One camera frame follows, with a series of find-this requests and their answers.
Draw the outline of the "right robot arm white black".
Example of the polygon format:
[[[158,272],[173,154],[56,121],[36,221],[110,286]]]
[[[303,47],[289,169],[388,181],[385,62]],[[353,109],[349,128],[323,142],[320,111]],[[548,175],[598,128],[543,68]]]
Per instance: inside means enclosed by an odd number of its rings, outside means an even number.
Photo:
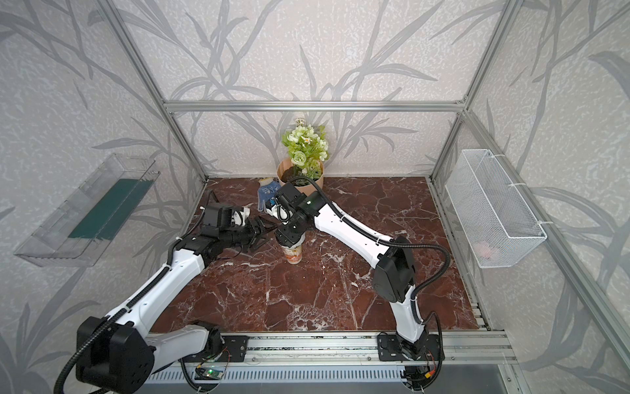
[[[268,202],[265,212],[281,221],[276,230],[279,245],[295,248],[305,233],[316,229],[342,242],[372,268],[372,287],[390,303],[396,321],[396,340],[405,358],[416,361],[427,353],[428,332],[418,308],[418,294],[436,282],[451,265],[451,255],[439,245],[412,244],[403,236],[391,238],[352,218],[333,203],[320,187],[305,195],[290,183]],[[416,283],[413,250],[438,251],[444,262],[429,279]]]

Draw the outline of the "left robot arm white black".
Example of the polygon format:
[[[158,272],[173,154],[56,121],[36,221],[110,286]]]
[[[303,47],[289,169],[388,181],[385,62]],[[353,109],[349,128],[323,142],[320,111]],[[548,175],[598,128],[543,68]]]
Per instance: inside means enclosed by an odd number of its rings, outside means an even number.
[[[76,352],[60,372],[54,392],[61,393],[74,372],[78,381],[99,393],[134,393],[151,374],[188,356],[221,356],[226,345],[215,324],[196,321],[156,336],[150,330],[180,291],[224,250],[256,250],[276,228],[266,218],[251,218],[247,208],[207,205],[141,289],[103,318],[90,317],[80,325]]]

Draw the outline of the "printed paper milk tea cup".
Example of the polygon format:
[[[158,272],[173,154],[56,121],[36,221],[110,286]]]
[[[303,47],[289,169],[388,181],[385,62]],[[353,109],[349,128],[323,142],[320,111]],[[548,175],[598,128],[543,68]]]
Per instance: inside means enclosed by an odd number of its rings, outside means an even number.
[[[282,251],[289,264],[296,265],[302,261],[303,251],[302,245],[305,241],[305,235],[301,236],[300,240],[292,247],[282,246]]]

